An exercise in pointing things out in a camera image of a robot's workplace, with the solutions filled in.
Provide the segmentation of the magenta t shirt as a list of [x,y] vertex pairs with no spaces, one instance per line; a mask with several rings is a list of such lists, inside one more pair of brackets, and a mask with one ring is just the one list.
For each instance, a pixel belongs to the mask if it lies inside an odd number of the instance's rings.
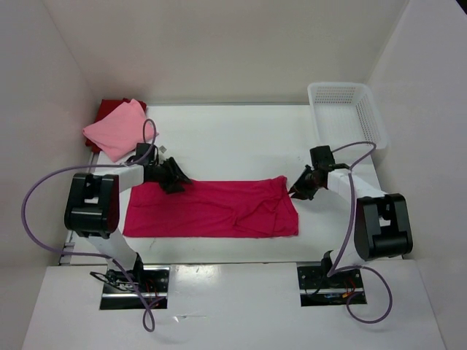
[[194,181],[167,194],[156,183],[133,187],[123,227],[129,238],[276,238],[297,236],[298,212],[286,177]]

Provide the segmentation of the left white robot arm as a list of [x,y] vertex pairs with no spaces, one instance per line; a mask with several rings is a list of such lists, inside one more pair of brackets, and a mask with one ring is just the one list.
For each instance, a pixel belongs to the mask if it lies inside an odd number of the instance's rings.
[[192,183],[172,157],[162,163],[150,160],[104,173],[76,173],[72,178],[65,226],[104,256],[109,269],[101,280],[116,289],[122,284],[135,292],[149,278],[140,255],[118,229],[120,194],[146,182],[159,184],[166,194],[180,193]]

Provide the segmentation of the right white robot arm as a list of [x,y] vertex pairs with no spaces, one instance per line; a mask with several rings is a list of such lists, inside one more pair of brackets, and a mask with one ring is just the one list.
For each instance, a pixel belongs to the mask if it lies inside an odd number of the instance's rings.
[[346,271],[380,258],[399,257],[413,250],[406,199],[386,193],[354,175],[350,166],[306,166],[289,189],[291,198],[312,200],[328,190],[350,205],[350,220],[341,247],[326,252],[320,269],[322,282],[335,287]]

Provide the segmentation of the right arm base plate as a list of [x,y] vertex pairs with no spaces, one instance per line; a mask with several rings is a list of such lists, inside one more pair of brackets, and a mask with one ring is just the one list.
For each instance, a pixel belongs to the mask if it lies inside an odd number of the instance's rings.
[[359,270],[338,273],[330,279],[318,262],[296,266],[301,307],[367,304]]

